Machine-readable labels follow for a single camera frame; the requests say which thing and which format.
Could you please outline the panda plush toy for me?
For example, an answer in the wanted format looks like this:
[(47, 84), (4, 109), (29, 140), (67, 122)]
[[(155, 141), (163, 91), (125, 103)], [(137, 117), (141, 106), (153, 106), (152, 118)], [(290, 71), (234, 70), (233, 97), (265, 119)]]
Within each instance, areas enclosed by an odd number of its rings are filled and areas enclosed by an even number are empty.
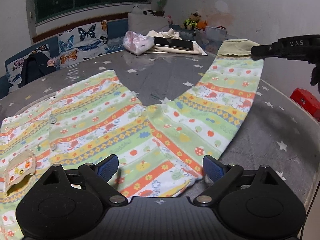
[(152, 15), (152, 16), (159, 16), (157, 11), (148, 9), (148, 8), (140, 8), (139, 6), (135, 5), (131, 11), (133, 14), (140, 14), (140, 15)]

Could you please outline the dark navy backpack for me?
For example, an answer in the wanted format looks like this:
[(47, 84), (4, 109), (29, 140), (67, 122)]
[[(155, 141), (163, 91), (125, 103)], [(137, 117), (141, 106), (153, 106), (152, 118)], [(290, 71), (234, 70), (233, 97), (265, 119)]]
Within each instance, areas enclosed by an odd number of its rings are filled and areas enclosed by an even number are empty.
[(42, 52), (30, 54), (23, 63), (21, 86), (25, 86), (43, 76), (55, 72), (55, 66), (48, 66), (48, 61), (49, 57)]

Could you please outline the butterfly cushion left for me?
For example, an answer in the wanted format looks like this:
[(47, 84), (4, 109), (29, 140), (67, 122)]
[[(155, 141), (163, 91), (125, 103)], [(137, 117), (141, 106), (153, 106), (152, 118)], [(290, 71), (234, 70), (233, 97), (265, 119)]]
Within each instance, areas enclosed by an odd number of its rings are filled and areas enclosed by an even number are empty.
[(31, 52), (24, 53), (22, 56), (19, 56), (18, 59), (7, 64), (6, 71), (9, 84), (9, 93), (12, 93), (13, 91), (21, 87), (21, 72), (23, 64), (26, 63), (26, 60), (30, 55), (33, 55), (38, 52), (42, 52), (44, 53), (44, 55), (50, 58), (49, 44), (45, 43), (41, 46), (38, 46), (32, 49)]

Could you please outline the plush teddy toy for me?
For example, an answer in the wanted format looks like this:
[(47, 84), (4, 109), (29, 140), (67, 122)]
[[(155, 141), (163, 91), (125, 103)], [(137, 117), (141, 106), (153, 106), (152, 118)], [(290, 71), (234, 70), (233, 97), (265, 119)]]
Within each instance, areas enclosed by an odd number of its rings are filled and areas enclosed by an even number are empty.
[(198, 12), (192, 13), (188, 19), (181, 24), (181, 29), (187, 30), (205, 30), (207, 21), (201, 21), (201, 15)]

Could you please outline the clear plastic storage box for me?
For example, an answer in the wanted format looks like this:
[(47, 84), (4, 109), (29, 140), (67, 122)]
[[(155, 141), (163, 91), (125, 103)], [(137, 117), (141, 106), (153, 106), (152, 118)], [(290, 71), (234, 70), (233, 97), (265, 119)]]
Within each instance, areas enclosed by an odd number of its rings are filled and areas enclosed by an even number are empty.
[(226, 28), (206, 26), (205, 30), (196, 30), (194, 38), (198, 45), (205, 48), (206, 46), (220, 46), (226, 36)]

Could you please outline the blue sofa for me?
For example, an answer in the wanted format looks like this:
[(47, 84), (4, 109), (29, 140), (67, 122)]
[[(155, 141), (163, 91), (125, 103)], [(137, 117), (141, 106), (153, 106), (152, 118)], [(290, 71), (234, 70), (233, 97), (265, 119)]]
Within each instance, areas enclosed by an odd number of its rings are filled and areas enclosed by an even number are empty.
[[(125, 33), (128, 31), (128, 19), (120, 19), (114, 21), (107, 21), (107, 31), (108, 31), (108, 42), (106, 48), (106, 54), (114, 53), (123, 50), (123, 37)], [(56, 69), (63, 69), (60, 67), (58, 63), (58, 59), (60, 57), (59, 53), (59, 46), (57, 41), (57, 35), (54, 35), (42, 42), (39, 42), (29, 48), (26, 48), (23, 51), (20, 51), (16, 55), (12, 56), (11, 58), (7, 59), (4, 63), (5, 70), (7, 64), (11, 63), (12, 61), (18, 59), (19, 56), (22, 56), (24, 53), (31, 52), (32, 49), (41, 46), (45, 43), (49, 44), (49, 51), (50, 51), (50, 59), (55, 61), (55, 68)], [(7, 78), (7, 71), (4, 76), (1, 77), (1, 98), (7, 96), (9, 94), (9, 84)]]

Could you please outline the red box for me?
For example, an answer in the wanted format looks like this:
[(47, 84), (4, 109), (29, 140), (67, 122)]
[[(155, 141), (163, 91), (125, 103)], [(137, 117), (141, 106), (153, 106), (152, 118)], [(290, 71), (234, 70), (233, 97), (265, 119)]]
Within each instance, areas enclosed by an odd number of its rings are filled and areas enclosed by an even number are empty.
[(319, 101), (308, 91), (296, 88), (290, 98), (313, 116), (318, 122), (320, 119)]

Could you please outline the colourful striped children's garment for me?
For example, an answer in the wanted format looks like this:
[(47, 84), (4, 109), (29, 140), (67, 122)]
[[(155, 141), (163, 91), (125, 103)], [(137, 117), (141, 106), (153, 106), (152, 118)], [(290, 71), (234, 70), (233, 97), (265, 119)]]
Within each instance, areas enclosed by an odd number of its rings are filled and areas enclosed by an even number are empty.
[(174, 197), (219, 159), (252, 107), (263, 60), (255, 43), (224, 41), (200, 81), (174, 100), (144, 106), (113, 70), (77, 82), (1, 125), (1, 239), (22, 233), (15, 211), (53, 164), (97, 164), (115, 154), (126, 197)]

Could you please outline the plain grey pillow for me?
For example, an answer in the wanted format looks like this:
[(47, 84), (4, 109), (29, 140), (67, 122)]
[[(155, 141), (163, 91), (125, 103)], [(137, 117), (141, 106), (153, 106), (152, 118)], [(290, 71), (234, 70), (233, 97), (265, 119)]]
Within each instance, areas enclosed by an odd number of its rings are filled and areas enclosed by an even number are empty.
[(147, 35), (154, 30), (157, 33), (170, 29), (168, 20), (164, 17), (128, 13), (129, 30), (142, 35)]

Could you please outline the pink white plastic bag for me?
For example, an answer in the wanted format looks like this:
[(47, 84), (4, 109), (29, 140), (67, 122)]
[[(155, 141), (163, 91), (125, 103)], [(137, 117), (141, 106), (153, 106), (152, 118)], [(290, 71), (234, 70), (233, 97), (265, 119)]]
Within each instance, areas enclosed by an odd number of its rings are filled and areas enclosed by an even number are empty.
[(154, 46), (154, 38), (128, 30), (123, 38), (123, 47), (137, 56), (142, 55)]

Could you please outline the cream folded cloth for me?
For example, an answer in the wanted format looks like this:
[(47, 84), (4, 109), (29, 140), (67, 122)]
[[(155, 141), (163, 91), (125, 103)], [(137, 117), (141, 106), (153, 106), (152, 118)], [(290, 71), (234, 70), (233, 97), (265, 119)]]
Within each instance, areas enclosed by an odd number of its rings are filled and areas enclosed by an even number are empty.
[(146, 35), (154, 38), (154, 45), (148, 53), (172, 53), (207, 56), (207, 53), (197, 44), (196, 41), (183, 40), (179, 32), (172, 28), (169, 31), (157, 33), (151, 30)]

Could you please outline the butterfly cushion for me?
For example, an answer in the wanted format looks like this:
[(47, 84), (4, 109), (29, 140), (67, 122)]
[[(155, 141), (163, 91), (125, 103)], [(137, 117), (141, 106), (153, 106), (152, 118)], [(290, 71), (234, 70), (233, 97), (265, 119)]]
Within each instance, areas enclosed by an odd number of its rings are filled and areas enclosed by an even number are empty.
[(60, 57), (58, 63), (66, 68), (106, 53), (107, 21), (76, 27), (57, 36)]
[(32, 49), (31, 52), (24, 53), (22, 56), (19, 56), (18, 59), (7, 64), (6, 71), (9, 84), (9, 93), (12, 93), (13, 91), (21, 87), (21, 72), (23, 64), (26, 63), (26, 60), (30, 55), (33, 55), (38, 52), (42, 52), (44, 53), (44, 55), (50, 58), (49, 44), (45, 43), (41, 46), (38, 46)]

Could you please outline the butterfly cushion centre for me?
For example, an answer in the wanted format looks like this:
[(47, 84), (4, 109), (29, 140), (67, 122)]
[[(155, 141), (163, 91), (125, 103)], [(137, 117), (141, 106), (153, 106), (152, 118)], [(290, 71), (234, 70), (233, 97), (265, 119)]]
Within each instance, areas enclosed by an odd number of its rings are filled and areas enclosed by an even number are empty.
[(58, 63), (66, 68), (106, 53), (107, 21), (76, 27), (57, 36), (60, 57)]

